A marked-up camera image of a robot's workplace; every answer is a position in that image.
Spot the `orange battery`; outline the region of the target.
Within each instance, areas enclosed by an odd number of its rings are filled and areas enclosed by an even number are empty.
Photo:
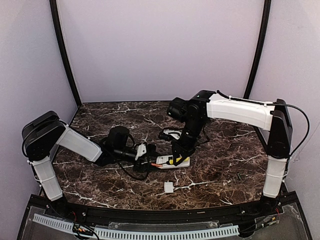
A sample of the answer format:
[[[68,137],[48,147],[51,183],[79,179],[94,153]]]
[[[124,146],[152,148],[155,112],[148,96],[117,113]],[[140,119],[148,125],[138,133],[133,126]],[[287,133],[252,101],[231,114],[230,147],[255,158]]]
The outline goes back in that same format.
[[[163,168],[163,164],[151,163],[151,165],[156,168]]]

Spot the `yellow handled screwdriver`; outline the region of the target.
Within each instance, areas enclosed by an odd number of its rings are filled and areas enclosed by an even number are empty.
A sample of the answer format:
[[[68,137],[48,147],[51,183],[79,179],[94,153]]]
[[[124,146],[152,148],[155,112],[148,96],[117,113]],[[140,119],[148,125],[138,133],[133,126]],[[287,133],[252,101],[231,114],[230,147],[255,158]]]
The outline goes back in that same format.
[[[184,163],[189,163],[190,162],[190,158],[187,157],[184,160],[182,160],[182,157],[178,157],[178,158],[174,158],[173,155],[170,155],[168,157],[168,161],[166,162],[168,165],[174,165],[176,164],[184,164]]]

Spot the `white battery cover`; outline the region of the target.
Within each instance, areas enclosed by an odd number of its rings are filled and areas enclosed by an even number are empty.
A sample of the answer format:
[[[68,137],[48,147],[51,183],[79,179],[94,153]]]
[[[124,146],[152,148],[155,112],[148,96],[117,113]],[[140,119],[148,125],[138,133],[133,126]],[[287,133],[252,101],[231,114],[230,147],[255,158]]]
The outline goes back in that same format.
[[[164,183],[164,192],[166,194],[174,193],[174,184],[171,181],[167,181]]]

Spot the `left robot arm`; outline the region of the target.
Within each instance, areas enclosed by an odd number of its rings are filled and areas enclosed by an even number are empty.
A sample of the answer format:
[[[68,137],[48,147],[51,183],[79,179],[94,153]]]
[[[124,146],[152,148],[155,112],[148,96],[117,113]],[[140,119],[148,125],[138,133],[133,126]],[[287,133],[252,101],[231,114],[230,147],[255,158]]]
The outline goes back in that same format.
[[[150,172],[151,158],[157,155],[156,146],[147,142],[128,146],[127,141],[133,137],[124,126],[111,128],[107,137],[94,142],[63,122],[52,110],[24,126],[21,135],[22,153],[52,202],[64,196],[50,158],[55,146],[64,147],[100,167],[124,161],[145,174]]]

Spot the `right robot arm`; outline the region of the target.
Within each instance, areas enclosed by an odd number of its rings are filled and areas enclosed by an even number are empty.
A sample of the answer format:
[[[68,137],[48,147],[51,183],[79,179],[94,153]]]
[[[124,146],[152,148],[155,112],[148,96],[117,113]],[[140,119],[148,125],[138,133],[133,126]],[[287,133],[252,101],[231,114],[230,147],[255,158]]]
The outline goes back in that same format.
[[[195,153],[200,145],[201,134],[210,120],[222,119],[251,125],[269,133],[265,140],[258,138],[267,155],[264,186],[258,203],[252,210],[242,212],[243,216],[269,215],[279,204],[282,184],[288,174],[289,162],[299,146],[292,148],[293,125],[289,113],[293,108],[282,99],[276,101],[256,101],[225,95],[219,90],[201,90],[190,100],[179,97],[173,99],[167,114],[184,124],[178,139],[171,138],[172,164],[179,167],[183,161]]]

